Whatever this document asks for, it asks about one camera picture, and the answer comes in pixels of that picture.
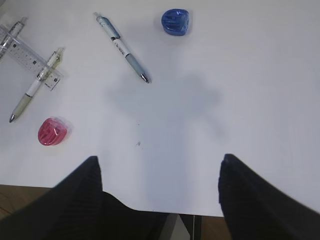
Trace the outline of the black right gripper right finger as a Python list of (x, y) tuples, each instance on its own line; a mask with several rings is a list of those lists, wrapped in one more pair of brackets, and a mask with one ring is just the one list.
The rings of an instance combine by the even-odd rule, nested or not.
[(284, 194), (233, 154), (225, 154), (219, 203), (234, 240), (318, 240), (320, 215)]

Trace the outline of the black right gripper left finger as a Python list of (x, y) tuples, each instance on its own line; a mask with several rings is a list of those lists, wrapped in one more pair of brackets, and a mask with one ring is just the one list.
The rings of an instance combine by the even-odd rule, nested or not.
[(133, 210), (103, 191), (90, 156), (40, 198), (0, 221), (2, 240), (157, 240), (160, 214)]

